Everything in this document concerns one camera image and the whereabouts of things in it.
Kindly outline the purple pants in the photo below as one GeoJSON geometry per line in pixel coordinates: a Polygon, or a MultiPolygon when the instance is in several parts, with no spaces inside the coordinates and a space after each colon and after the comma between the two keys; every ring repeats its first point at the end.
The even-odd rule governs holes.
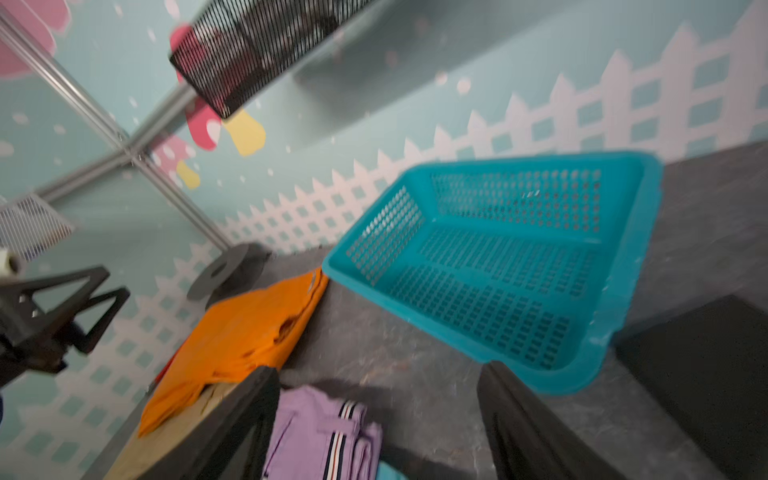
{"type": "Polygon", "coordinates": [[[264,479],[363,479],[377,476],[382,427],[367,407],[312,386],[280,392],[264,479]]]}

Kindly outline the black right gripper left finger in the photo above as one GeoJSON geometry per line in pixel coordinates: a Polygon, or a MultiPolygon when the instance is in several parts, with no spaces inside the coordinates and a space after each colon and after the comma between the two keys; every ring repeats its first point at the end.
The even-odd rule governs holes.
{"type": "Polygon", "coordinates": [[[278,372],[260,367],[142,479],[260,479],[280,396],[278,372]]]}

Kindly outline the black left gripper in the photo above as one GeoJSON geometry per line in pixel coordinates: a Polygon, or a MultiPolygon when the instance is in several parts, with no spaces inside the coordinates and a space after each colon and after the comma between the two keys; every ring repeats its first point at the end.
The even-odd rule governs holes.
{"type": "Polygon", "coordinates": [[[130,298],[126,287],[91,297],[109,276],[105,267],[97,266],[27,280],[17,288],[2,287],[1,383],[9,384],[27,371],[64,370],[66,348],[55,336],[71,320],[65,326],[65,343],[90,354],[130,298]],[[109,308],[85,332],[76,317],[107,301],[109,308]]]}

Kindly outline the teal pants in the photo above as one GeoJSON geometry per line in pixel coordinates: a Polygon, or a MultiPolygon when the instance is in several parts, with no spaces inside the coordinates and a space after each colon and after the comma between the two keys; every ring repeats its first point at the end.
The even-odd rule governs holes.
{"type": "Polygon", "coordinates": [[[387,464],[386,462],[380,461],[378,463],[377,467],[377,474],[375,477],[376,480],[408,480],[408,478],[392,467],[391,465],[387,464]]]}

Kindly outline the orange pants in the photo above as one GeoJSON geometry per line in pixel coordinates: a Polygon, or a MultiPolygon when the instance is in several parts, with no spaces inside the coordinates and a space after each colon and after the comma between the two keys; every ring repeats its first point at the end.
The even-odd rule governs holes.
{"type": "Polygon", "coordinates": [[[164,371],[145,406],[145,437],[194,404],[209,385],[237,384],[287,362],[329,284],[321,268],[210,307],[164,371]]]}

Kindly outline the teal plastic basket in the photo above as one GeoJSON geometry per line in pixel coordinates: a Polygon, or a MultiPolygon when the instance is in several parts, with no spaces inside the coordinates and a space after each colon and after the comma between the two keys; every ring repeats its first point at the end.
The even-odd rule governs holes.
{"type": "Polygon", "coordinates": [[[661,203],[636,151],[425,163],[325,258],[333,281],[540,394],[598,375],[661,203]]]}

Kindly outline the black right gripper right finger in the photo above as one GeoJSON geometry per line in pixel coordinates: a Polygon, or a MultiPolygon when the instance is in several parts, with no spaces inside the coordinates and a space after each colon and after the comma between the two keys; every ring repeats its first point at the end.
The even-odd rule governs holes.
{"type": "Polygon", "coordinates": [[[499,479],[622,479],[505,364],[482,366],[482,421],[499,479]]]}

